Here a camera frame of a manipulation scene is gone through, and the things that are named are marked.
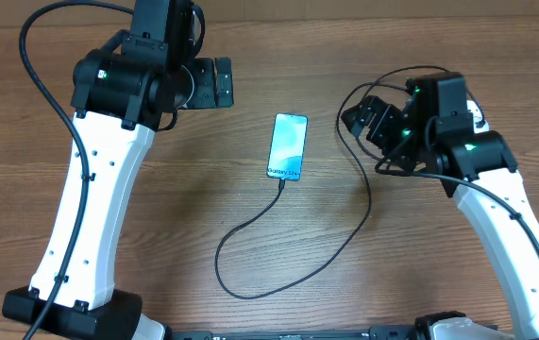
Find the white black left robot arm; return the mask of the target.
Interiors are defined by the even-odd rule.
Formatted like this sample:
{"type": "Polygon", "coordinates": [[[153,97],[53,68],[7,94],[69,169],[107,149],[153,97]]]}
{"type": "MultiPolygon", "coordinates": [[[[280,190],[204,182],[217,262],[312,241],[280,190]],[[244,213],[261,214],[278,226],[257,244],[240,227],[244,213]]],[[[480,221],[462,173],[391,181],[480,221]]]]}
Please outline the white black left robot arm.
{"type": "Polygon", "coordinates": [[[75,66],[72,153],[53,231],[5,318],[70,339],[168,339],[142,298],[114,282],[126,207],[164,114],[233,105],[231,61],[203,58],[206,23],[191,1],[139,1],[131,25],[75,66]]]}

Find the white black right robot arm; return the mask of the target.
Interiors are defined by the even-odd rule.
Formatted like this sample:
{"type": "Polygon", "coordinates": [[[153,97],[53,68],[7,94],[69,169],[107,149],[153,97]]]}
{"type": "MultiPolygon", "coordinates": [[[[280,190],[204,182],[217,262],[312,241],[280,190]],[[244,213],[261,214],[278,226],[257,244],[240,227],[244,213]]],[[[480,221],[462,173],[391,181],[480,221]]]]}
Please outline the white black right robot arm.
{"type": "Polygon", "coordinates": [[[513,339],[539,339],[539,222],[518,163],[504,138],[487,127],[463,75],[431,66],[407,80],[403,109],[364,83],[355,106],[341,106],[336,125],[363,136],[381,156],[377,173],[438,179],[480,238],[509,306],[513,339]]]}

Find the blue Galaxy smartphone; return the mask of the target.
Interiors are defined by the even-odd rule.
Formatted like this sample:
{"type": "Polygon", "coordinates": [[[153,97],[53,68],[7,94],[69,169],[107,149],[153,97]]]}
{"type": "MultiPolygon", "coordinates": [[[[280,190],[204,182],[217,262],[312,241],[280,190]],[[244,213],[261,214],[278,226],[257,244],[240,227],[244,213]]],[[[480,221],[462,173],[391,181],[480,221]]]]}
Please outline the blue Galaxy smartphone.
{"type": "Polygon", "coordinates": [[[276,115],[266,169],[268,178],[300,180],[308,122],[304,115],[276,115]]]}

